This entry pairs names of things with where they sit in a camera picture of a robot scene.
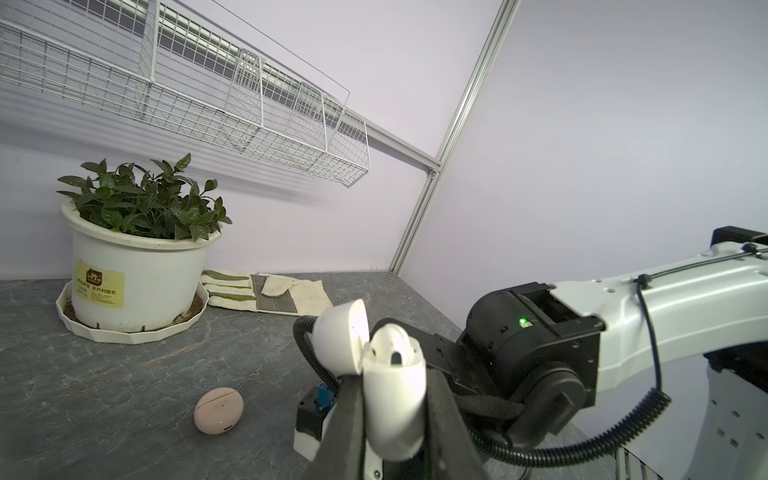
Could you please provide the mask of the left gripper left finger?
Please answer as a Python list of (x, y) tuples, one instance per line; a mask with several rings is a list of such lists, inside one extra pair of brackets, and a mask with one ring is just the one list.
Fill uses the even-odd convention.
[(365, 429), (361, 377), (343, 377), (335, 409), (304, 479), (362, 479)]

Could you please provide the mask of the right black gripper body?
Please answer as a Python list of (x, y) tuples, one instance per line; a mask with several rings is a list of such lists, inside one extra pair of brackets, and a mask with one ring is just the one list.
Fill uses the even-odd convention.
[(419, 343), (427, 366), (442, 372), (454, 393), (459, 395), (472, 395), (474, 393), (474, 380), (471, 376), (472, 363), (469, 353), (464, 348), (440, 334), (428, 333), (393, 318), (377, 321), (371, 333), (376, 333), (388, 324), (403, 328), (410, 337)]

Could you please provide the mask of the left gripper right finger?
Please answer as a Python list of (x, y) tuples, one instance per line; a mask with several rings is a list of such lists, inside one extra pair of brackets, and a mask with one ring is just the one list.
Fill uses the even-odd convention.
[(427, 371), (428, 479), (488, 479), (443, 373)]

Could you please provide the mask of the white earbud charging case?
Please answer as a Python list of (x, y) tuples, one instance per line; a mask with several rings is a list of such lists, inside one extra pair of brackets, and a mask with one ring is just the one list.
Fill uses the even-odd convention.
[(361, 300), (323, 312), (310, 340), (330, 373), (362, 378), (365, 431), (373, 451), (393, 462), (413, 457), (426, 432), (427, 366), (419, 342), (393, 322), (370, 333)]

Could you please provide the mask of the pink earbud charging case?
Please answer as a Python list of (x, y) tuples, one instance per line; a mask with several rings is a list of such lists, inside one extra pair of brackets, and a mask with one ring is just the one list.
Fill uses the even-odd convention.
[(220, 387), (204, 394), (197, 402), (193, 421), (207, 435), (220, 435), (236, 426), (244, 412), (241, 394), (230, 387)]

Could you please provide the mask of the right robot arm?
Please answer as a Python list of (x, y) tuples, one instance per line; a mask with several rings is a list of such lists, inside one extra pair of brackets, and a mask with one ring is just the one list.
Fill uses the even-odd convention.
[(701, 355), (767, 385), (767, 237), (726, 226), (707, 251), (589, 281), (496, 290), (457, 340), (356, 300), (303, 316), (320, 378), (296, 413), (309, 479), (484, 479), (611, 456), (671, 404), (667, 361)]

